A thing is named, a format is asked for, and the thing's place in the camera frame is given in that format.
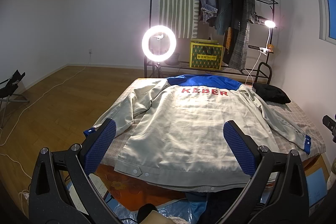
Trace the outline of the beige and blue work jacket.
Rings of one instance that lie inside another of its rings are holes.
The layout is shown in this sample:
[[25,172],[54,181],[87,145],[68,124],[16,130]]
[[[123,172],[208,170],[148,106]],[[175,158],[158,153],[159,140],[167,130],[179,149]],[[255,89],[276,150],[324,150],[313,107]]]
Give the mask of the beige and blue work jacket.
[[133,133],[117,156],[117,172],[152,185],[217,192],[243,187],[243,173],[223,136],[234,121],[258,145],[279,151],[275,135],[310,153],[311,138],[272,110],[251,88],[211,75],[144,79],[95,122],[116,122],[116,134]]

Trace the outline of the black metal clothes rack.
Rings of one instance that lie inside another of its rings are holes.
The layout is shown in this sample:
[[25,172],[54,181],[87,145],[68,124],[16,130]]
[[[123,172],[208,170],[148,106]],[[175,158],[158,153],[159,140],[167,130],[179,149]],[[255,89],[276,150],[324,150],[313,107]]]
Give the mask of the black metal clothes rack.
[[[275,8],[279,3],[276,0],[255,0],[256,2],[263,3],[264,5],[268,5],[272,10],[272,19],[275,17]],[[153,26],[152,22],[153,17],[153,0],[149,2],[149,27]],[[257,24],[251,26],[250,33],[250,43],[248,48],[250,50],[257,50],[257,46],[261,44],[261,35],[262,30],[266,29],[266,26],[261,25],[260,28],[256,28]],[[271,52],[268,51],[265,56],[256,63],[256,66],[253,68],[247,68],[242,70],[235,70],[229,68],[228,66],[224,66],[223,69],[218,72],[224,75],[229,76],[239,76],[239,77],[251,77],[252,81],[258,81],[259,79],[264,79],[267,83],[270,83],[273,75],[272,67],[270,65],[269,56]],[[151,61],[148,57],[144,57],[143,60],[143,71],[144,76],[146,78],[153,76],[162,76],[162,68],[173,69],[174,67],[169,66],[165,63],[158,65],[154,61]]]

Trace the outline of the plaid beige bed blanket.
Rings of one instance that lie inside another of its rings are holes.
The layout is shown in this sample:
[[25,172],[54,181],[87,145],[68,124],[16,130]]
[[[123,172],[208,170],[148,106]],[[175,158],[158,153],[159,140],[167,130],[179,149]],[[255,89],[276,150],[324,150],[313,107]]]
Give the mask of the plaid beige bed blanket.
[[[100,116],[95,122],[94,128],[103,124],[106,118],[113,119],[117,124],[117,139],[108,148],[102,159],[102,164],[116,165],[127,140],[134,134],[136,127],[143,120],[143,116],[151,109],[154,97],[148,96],[148,92],[168,86],[169,81],[167,79],[136,79],[116,99],[113,105]],[[295,102],[283,105],[274,102],[266,102],[265,104],[274,112],[276,117],[296,125],[300,131],[311,137],[313,144],[310,153],[307,154],[299,150],[302,160],[311,161],[314,157],[326,151],[325,142],[318,128]]]

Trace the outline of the black folded garment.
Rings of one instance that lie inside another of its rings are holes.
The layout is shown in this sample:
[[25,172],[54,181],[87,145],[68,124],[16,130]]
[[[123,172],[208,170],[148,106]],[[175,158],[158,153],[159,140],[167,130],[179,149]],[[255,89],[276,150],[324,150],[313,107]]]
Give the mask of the black folded garment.
[[253,88],[256,94],[261,97],[265,102],[273,102],[279,104],[291,103],[290,98],[280,88],[262,83],[254,83]]

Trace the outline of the grey plaid hanging coat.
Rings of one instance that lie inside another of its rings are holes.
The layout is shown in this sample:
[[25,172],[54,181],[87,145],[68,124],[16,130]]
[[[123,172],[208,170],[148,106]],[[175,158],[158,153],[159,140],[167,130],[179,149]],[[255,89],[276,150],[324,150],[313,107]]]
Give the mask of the grey plaid hanging coat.
[[239,9],[239,30],[232,50],[229,67],[237,70],[245,68],[250,24],[255,22],[255,0],[237,0]]

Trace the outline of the small teddy bear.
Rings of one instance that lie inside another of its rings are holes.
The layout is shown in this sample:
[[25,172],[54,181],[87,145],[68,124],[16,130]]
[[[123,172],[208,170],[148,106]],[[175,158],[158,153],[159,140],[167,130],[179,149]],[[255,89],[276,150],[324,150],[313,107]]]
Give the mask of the small teddy bear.
[[268,44],[268,46],[267,46],[267,51],[268,51],[269,53],[273,53],[273,52],[274,52],[274,46],[273,46],[273,44]]

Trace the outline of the yellow green patterned bag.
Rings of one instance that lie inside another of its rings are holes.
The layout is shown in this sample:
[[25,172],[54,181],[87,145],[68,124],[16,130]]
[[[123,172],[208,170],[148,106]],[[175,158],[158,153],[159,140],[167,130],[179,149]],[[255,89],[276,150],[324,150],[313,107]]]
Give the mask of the yellow green patterned bag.
[[207,71],[222,68],[223,46],[216,40],[191,39],[189,67]]

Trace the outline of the white clip-on lamp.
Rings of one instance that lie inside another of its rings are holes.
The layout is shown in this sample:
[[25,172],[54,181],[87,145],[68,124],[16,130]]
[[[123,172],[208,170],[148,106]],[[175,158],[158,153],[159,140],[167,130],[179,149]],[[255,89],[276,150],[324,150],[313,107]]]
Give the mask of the white clip-on lamp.
[[256,60],[256,62],[255,62],[255,64],[253,65],[252,69],[248,72],[248,76],[247,76],[247,78],[245,79],[245,83],[247,83],[247,80],[248,80],[249,77],[251,78],[252,83],[254,83],[255,81],[257,81],[258,73],[256,73],[256,76],[255,76],[255,78],[253,79],[253,77],[252,77],[252,72],[255,70],[255,67],[256,67],[256,65],[258,64],[259,59],[260,59],[260,57],[261,57],[262,55],[264,55],[264,56],[266,56],[266,57],[269,56],[270,53],[267,51],[267,46],[268,46],[268,44],[271,44],[271,43],[270,43],[270,38],[271,38],[271,35],[272,35],[272,31],[273,31],[273,29],[276,27],[276,23],[275,23],[274,21],[269,20],[269,19],[266,19],[266,18],[264,18],[264,17],[262,17],[262,16],[257,16],[255,20],[256,20],[256,23],[257,23],[257,24],[259,24],[259,25],[263,25],[263,26],[265,26],[266,28],[268,28],[268,36],[267,36],[266,44],[265,44],[264,47],[248,46],[248,47],[251,48],[251,49],[253,48],[253,49],[255,49],[255,50],[258,50],[258,52],[259,52],[259,56],[258,56],[258,58],[257,58],[257,60]]

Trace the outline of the dark green hanging jacket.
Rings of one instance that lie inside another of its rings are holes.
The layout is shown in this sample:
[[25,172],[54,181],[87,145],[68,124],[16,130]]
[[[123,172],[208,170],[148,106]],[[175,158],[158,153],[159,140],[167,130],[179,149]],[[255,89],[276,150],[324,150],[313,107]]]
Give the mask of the dark green hanging jacket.
[[215,29],[217,30],[218,35],[224,35],[231,25],[231,0],[217,0],[217,9]]

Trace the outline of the black hanging coat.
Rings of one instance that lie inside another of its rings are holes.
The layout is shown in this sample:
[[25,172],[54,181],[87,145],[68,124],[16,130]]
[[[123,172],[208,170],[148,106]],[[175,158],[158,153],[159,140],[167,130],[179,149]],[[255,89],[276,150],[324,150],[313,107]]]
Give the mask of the black hanging coat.
[[230,46],[224,52],[223,61],[227,65],[230,62],[238,33],[240,31],[240,21],[242,20],[243,0],[231,0],[231,39]]

